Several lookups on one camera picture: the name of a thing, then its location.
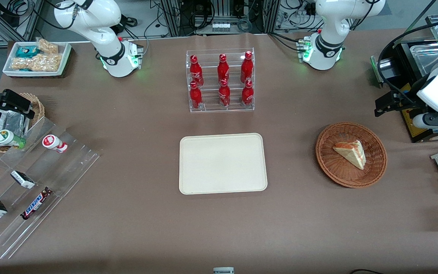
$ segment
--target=yogurt bottle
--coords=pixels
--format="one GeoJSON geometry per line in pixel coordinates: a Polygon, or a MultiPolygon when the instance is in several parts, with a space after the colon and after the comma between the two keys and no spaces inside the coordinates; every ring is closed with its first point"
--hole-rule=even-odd
{"type": "Polygon", "coordinates": [[[14,135],[14,133],[9,130],[4,129],[0,131],[0,144],[16,146],[18,149],[22,149],[26,145],[26,140],[20,136],[14,135]]]}
{"type": "Polygon", "coordinates": [[[57,151],[58,153],[64,153],[68,149],[67,143],[62,142],[62,140],[53,134],[45,136],[41,144],[46,148],[57,151]]]}

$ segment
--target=table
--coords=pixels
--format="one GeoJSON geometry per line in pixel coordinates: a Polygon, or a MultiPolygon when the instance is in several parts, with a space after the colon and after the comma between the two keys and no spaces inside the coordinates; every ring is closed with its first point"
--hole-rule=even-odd
{"type": "Polygon", "coordinates": [[[400,32],[352,32],[325,72],[267,35],[243,34],[152,40],[144,68],[126,78],[112,78],[90,43],[73,44],[66,78],[3,76],[0,91],[37,95],[48,118],[101,158],[0,272],[438,273],[438,170],[429,158],[438,142],[411,144],[399,113],[373,111],[387,89],[370,56],[400,32]],[[190,114],[186,50],[243,47],[256,53],[255,111],[190,114]],[[319,168],[316,138],[339,121],[384,142],[388,168],[377,184],[347,189],[319,168]],[[263,137],[265,191],[179,192],[183,137],[244,132],[263,137]]]}

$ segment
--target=small bottle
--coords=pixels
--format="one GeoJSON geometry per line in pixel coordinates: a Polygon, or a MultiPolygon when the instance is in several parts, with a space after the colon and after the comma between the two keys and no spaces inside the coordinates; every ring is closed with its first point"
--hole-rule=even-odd
{"type": "Polygon", "coordinates": [[[226,61],[226,54],[221,53],[219,55],[219,66],[217,66],[218,81],[221,83],[222,79],[229,81],[229,65],[226,61]]]}
{"type": "Polygon", "coordinates": [[[197,55],[190,56],[190,75],[192,76],[192,80],[196,81],[199,86],[204,85],[204,76],[202,75],[202,67],[197,61],[197,55]]]}
{"type": "Polygon", "coordinates": [[[244,54],[244,61],[243,64],[241,64],[241,83],[244,83],[246,80],[250,80],[252,76],[252,68],[254,64],[251,60],[252,52],[247,51],[244,54]]]}
{"type": "Polygon", "coordinates": [[[23,149],[26,145],[26,139],[14,135],[12,131],[4,129],[0,131],[0,144],[16,147],[16,149],[23,149]]]}
{"type": "Polygon", "coordinates": [[[201,109],[204,107],[202,102],[202,92],[197,87],[197,83],[190,83],[190,99],[192,100],[192,107],[195,109],[201,109]]]}
{"type": "Polygon", "coordinates": [[[68,149],[68,145],[66,142],[63,142],[59,139],[59,137],[49,134],[43,138],[41,141],[41,144],[49,149],[53,149],[54,151],[57,151],[58,153],[64,153],[68,149]]]}
{"type": "Polygon", "coordinates": [[[252,89],[252,81],[246,80],[246,83],[243,88],[243,93],[241,95],[241,104],[243,106],[251,106],[253,95],[254,95],[254,90],[252,89]]]}
{"type": "Polygon", "coordinates": [[[219,87],[219,104],[223,107],[228,107],[231,102],[231,90],[228,87],[227,79],[221,80],[219,87]]]}

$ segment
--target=coca-cola bottle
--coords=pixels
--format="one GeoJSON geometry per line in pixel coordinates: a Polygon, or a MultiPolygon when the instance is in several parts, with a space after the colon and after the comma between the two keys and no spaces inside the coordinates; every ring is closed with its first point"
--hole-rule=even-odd
{"type": "Polygon", "coordinates": [[[241,95],[241,104],[243,106],[251,106],[254,90],[252,89],[252,81],[246,80],[244,84],[243,93],[241,95]]]}
{"type": "Polygon", "coordinates": [[[246,80],[251,79],[252,76],[252,68],[254,64],[251,60],[252,52],[247,51],[244,54],[244,61],[241,64],[241,83],[244,83],[246,80]]]}
{"type": "Polygon", "coordinates": [[[219,104],[223,107],[229,106],[231,102],[231,90],[228,87],[227,79],[221,80],[221,86],[219,87],[219,104]]]}
{"type": "Polygon", "coordinates": [[[202,67],[197,61],[197,55],[191,55],[190,62],[190,75],[192,76],[192,80],[196,81],[199,86],[203,86],[204,76],[202,76],[202,67]]]}
{"type": "Polygon", "coordinates": [[[229,81],[229,65],[226,61],[226,54],[221,53],[219,55],[219,66],[217,66],[217,76],[219,83],[221,83],[222,79],[226,79],[229,81]]]}
{"type": "Polygon", "coordinates": [[[196,82],[190,83],[190,99],[192,100],[193,108],[201,109],[204,107],[204,103],[202,102],[202,92],[200,92],[196,82]]]}

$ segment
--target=wicker basket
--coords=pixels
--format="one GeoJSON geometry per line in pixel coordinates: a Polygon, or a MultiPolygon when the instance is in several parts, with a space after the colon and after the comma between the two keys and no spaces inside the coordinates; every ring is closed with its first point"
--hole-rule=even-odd
{"type": "Polygon", "coordinates": [[[386,171],[388,157],[379,138],[367,127],[355,123],[337,123],[325,128],[315,146],[317,161],[322,170],[334,182],[351,188],[368,187],[375,184],[386,171]],[[366,155],[364,170],[356,168],[332,147],[338,142],[363,144],[366,155]]]}
{"type": "MultiPolygon", "coordinates": [[[[35,116],[33,117],[33,119],[30,120],[28,124],[28,128],[31,128],[33,125],[35,125],[35,123],[38,122],[38,120],[40,120],[40,118],[45,116],[45,107],[41,104],[40,100],[38,100],[38,97],[33,94],[20,93],[19,95],[30,100],[32,103],[32,109],[35,112],[35,116]]],[[[5,153],[6,151],[8,151],[9,148],[9,146],[0,147],[0,153],[5,153]]]]}

